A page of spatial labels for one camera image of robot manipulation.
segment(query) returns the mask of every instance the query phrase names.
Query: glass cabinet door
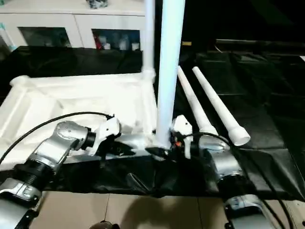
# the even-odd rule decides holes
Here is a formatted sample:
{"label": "glass cabinet door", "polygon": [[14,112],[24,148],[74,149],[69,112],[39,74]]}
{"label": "glass cabinet door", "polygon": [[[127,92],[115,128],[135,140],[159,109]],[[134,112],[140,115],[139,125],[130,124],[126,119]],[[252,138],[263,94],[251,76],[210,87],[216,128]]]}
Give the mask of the glass cabinet door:
{"label": "glass cabinet door", "polygon": [[92,29],[96,49],[139,50],[139,30]]}
{"label": "glass cabinet door", "polygon": [[65,28],[18,27],[29,46],[71,47]]}
{"label": "glass cabinet door", "polygon": [[0,22],[15,47],[83,47],[75,18],[70,14],[0,14]]}
{"label": "glass cabinet door", "polygon": [[140,50],[145,17],[75,15],[84,48]]}

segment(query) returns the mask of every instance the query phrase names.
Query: white cabinet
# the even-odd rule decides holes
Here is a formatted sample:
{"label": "white cabinet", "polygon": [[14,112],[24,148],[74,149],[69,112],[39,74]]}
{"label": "white cabinet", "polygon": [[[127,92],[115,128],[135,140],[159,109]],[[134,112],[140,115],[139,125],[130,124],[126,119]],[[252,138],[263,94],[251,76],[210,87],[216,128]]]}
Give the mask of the white cabinet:
{"label": "white cabinet", "polygon": [[72,14],[0,13],[0,22],[15,47],[21,45],[82,47]]}
{"label": "white cabinet", "polygon": [[144,36],[145,17],[75,15],[85,48],[136,50]]}
{"label": "white cabinet", "polygon": [[9,47],[64,46],[136,50],[145,27],[144,0],[10,0],[0,7],[0,35]]}

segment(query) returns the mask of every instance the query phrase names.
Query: white pvc pipe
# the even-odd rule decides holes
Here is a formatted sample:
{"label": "white pvc pipe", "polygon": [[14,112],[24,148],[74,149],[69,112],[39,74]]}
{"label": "white pvc pipe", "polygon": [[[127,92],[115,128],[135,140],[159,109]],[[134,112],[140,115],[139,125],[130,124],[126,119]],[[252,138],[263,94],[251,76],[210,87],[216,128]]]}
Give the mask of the white pvc pipe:
{"label": "white pvc pipe", "polygon": [[162,11],[161,54],[156,140],[170,147],[177,68],[181,45],[185,0],[164,0]]}
{"label": "white pvc pipe", "polygon": [[144,78],[154,79],[154,18],[155,0],[145,0],[145,31],[142,73]]}
{"label": "white pvc pipe", "polygon": [[210,102],[218,113],[220,119],[222,120],[225,128],[228,131],[229,138],[236,146],[242,146],[250,141],[250,136],[247,131],[238,124],[231,112],[224,105],[222,100],[219,98],[218,94],[212,88],[210,83],[207,81],[205,76],[202,74],[198,67],[193,67],[193,72],[196,75],[199,83],[204,89],[206,95],[208,96]]}
{"label": "white pvc pipe", "polygon": [[201,107],[201,104],[200,104],[199,100],[197,99],[197,96],[195,95],[190,83],[188,82],[188,80],[180,66],[178,67],[178,77],[179,77],[180,83],[182,85],[182,88],[184,90],[184,93],[186,95],[186,98],[190,104],[192,112],[195,116],[197,125],[199,127],[199,131],[218,135],[215,127],[212,126],[212,124],[210,123],[208,117],[206,116],[203,108]]}

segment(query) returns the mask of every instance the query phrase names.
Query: black plastic sheet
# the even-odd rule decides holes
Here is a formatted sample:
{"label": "black plastic sheet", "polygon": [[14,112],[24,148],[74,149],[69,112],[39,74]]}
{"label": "black plastic sheet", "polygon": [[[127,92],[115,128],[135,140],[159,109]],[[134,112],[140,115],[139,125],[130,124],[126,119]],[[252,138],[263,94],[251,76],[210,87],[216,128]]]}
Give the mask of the black plastic sheet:
{"label": "black plastic sheet", "polygon": [[[239,150],[239,160],[263,198],[273,199],[265,181],[245,154],[261,166],[284,199],[305,200],[304,137],[305,62],[300,57],[182,53],[180,63],[210,121],[219,134],[227,131],[199,85],[192,67],[197,65],[251,141]],[[22,74],[30,77],[140,72],[140,52],[20,47],[0,63],[2,97],[9,81]],[[157,82],[154,85],[157,93]],[[177,83],[174,117],[185,115],[198,130]],[[10,171],[0,173],[3,181]],[[156,161],[151,156],[64,165],[49,190],[135,195],[218,196],[205,183],[202,162]]]}

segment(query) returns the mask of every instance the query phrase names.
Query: robotic arm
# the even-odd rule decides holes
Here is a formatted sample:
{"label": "robotic arm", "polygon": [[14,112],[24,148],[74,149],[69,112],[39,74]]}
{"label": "robotic arm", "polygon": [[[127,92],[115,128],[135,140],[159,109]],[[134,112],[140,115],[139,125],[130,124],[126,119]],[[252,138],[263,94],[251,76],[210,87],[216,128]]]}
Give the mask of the robotic arm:
{"label": "robotic arm", "polygon": [[54,178],[70,150],[90,148],[94,155],[108,136],[120,134],[115,117],[103,123],[97,132],[72,121],[58,123],[51,137],[44,140],[24,164],[14,167],[12,178],[0,186],[0,228],[27,229],[37,217],[33,208],[42,191]]}
{"label": "robotic arm", "polygon": [[[188,159],[200,160],[204,177],[217,185],[224,201],[229,221],[226,229],[274,228],[256,196],[254,184],[243,172],[226,139],[206,134],[188,136],[192,133],[190,123],[184,117],[176,121],[170,150],[157,147],[146,150],[163,158],[175,159],[183,153]],[[0,228],[29,227],[38,215],[33,209],[42,191],[59,171],[70,150],[87,149],[93,156],[107,137],[112,141],[119,135],[120,123],[115,117],[96,132],[71,121],[57,124],[52,136],[44,140],[24,164],[16,165],[12,178],[0,186]]]}

